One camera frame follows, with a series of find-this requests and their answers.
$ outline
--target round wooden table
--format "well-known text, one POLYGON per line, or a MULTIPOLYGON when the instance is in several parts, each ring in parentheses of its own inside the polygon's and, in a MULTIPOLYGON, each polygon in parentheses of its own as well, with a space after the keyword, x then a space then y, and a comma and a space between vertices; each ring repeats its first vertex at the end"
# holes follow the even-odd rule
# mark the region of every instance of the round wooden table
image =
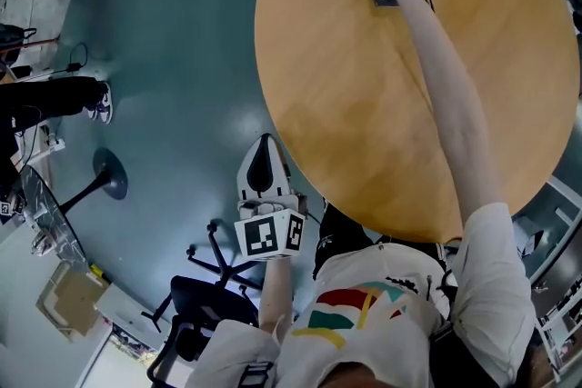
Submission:
MULTIPOLYGON (((512 213, 543 186, 572 129, 577 41, 566 0, 435 0, 475 80, 512 213)), ((275 126, 313 186, 374 231, 462 235, 416 50, 372 0, 257 0, 256 61, 275 126)))

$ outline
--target sneaker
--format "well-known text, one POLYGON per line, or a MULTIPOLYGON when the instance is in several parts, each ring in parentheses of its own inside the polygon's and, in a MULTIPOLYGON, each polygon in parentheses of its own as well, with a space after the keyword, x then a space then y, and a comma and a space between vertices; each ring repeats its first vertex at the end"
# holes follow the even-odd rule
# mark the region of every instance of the sneaker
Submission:
POLYGON ((97 112, 101 117, 101 121, 105 124, 109 124, 111 122, 111 118, 113 117, 113 103, 111 102, 111 86, 109 83, 102 83, 105 87, 105 94, 103 95, 103 99, 97 105, 97 112))
POLYGON ((95 109, 93 110, 87 109, 87 115, 89 115, 89 118, 94 121, 97 119, 98 112, 95 109))

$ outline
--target white t-shirt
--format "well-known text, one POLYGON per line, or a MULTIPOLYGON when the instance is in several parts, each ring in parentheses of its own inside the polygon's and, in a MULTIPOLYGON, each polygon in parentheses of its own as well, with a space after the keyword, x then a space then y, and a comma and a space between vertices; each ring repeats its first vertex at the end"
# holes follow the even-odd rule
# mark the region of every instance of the white t-shirt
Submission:
MULTIPOLYGON (((456 334, 497 384, 508 386, 536 316, 506 204, 471 215, 453 273, 456 334)), ((316 299, 281 344, 255 327, 223 321, 186 386, 236 388, 250 363, 271 362, 265 387, 316 388, 340 363, 362 363, 394 386, 430 387, 428 338, 449 317, 437 290, 443 274, 434 259, 400 244, 333 257, 319 272, 316 299)))

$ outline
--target black pants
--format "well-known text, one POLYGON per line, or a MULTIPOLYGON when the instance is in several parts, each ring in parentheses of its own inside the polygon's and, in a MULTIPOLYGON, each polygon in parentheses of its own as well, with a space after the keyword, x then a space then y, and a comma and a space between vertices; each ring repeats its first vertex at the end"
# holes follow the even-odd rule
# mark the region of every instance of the black pants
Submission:
POLYGON ((15 133, 48 118, 93 110, 104 95, 104 86, 86 76, 0 85, 0 197, 18 177, 10 161, 17 150, 15 133))
MULTIPOLYGON (((411 243, 390 236, 382 236, 378 242, 402 244, 417 249, 435 259, 443 270, 447 270, 440 244, 411 243)), ((319 269, 327 259, 334 255, 360 251, 372 244, 374 243, 364 233, 364 228, 362 228, 361 224, 354 222, 354 220, 339 212, 332 204, 329 204, 319 227, 319 243, 317 244, 316 268, 313 271, 313 279, 317 278, 319 269)))

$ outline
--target blue floor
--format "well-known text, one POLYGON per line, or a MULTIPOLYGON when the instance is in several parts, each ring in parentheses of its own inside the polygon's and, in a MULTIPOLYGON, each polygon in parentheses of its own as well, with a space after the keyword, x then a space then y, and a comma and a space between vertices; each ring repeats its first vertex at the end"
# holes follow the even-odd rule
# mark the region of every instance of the blue floor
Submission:
MULTIPOLYGON (((66 149, 51 157, 55 194, 64 201, 91 181, 96 148, 121 159, 127 198, 98 192, 68 217, 90 260, 148 306, 164 299, 174 275, 215 280, 186 260, 194 243, 198 258, 214 262, 206 238, 211 219, 225 223, 217 239, 227 261, 238 250, 236 172, 258 136, 276 133, 256 71, 255 1, 73 0, 70 6, 58 61, 66 64, 71 46, 85 42, 91 59, 84 71, 110 80, 115 114, 108 126, 85 115, 62 120, 66 149)), ((287 160, 293 186, 320 218, 321 197, 287 160)), ((316 224, 309 222, 306 232, 295 261, 297 307, 312 289, 316 224)))

